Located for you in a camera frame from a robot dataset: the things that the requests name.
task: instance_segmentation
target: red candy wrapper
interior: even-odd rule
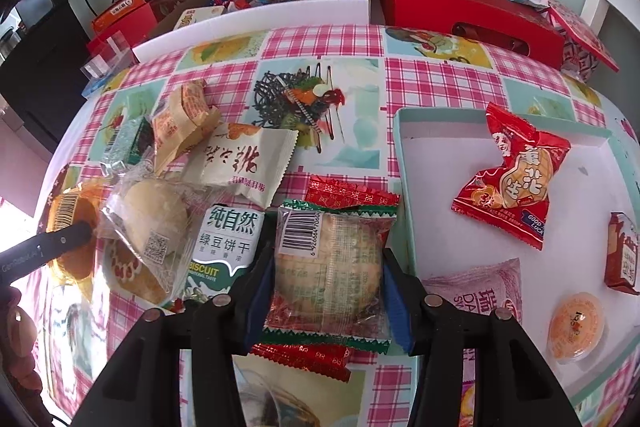
[[[460,190],[451,208],[542,250],[549,209],[548,182],[571,144],[538,131],[494,103],[486,108],[486,121],[504,157],[502,166],[477,172]]]
[[[345,366],[353,351],[351,347],[332,346],[330,344],[322,346],[255,344],[251,353],[282,365],[348,382],[351,371]]]
[[[359,204],[398,206],[400,196],[336,178],[312,175],[306,188],[305,201],[326,208],[348,208]]]

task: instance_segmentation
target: red gift box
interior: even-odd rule
[[[380,0],[389,26],[453,34],[559,70],[564,39],[531,6],[509,0]]]
[[[156,27],[156,25],[171,13],[178,4],[185,0],[151,0],[141,7],[125,15],[114,22],[107,29],[98,34],[87,44],[89,52],[93,54],[107,38],[116,32],[122,35],[131,47],[145,41],[146,35]]]

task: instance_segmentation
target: tray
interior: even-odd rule
[[[597,296],[607,317],[603,340],[586,359],[557,368],[558,379],[571,396],[593,380],[593,366],[610,355],[639,322],[640,300],[611,290],[603,281],[610,212],[624,212],[638,222],[638,192],[621,171],[621,166],[626,168],[624,153],[609,130],[523,117],[572,144],[549,184],[542,251],[450,209],[460,188],[479,169],[502,163],[483,110],[402,108],[396,113],[394,140],[409,266],[425,280],[519,257],[523,326],[542,353],[549,320],[561,296],[580,291]]]

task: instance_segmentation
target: tablecloth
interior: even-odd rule
[[[306,68],[309,76],[319,76],[345,94],[346,104],[325,122],[341,138],[323,144],[322,155],[297,149],[274,204],[284,197],[302,198],[312,173],[399,190],[392,118],[406,106],[484,109],[494,102],[517,113],[606,126],[628,152],[633,170],[640,170],[640,148],[624,116],[605,97],[559,71],[495,46],[423,30],[325,25],[208,42],[130,68],[95,100],[66,183],[100,175],[97,162],[108,142],[106,132],[134,112],[151,113],[181,83],[203,79],[207,102],[216,105],[226,121],[264,123],[256,86],[265,73],[304,73]],[[170,169],[180,170],[185,162],[185,157],[178,158]],[[104,242],[98,240],[91,302],[75,287],[53,286],[46,268],[28,279],[25,298],[42,326],[38,368],[53,400],[69,416],[127,331],[151,306],[108,288],[103,254]],[[181,360],[184,373],[188,354]],[[359,411],[365,425],[405,425],[416,377],[409,358],[356,353],[350,367],[365,375]],[[190,396],[185,382],[184,405]]]

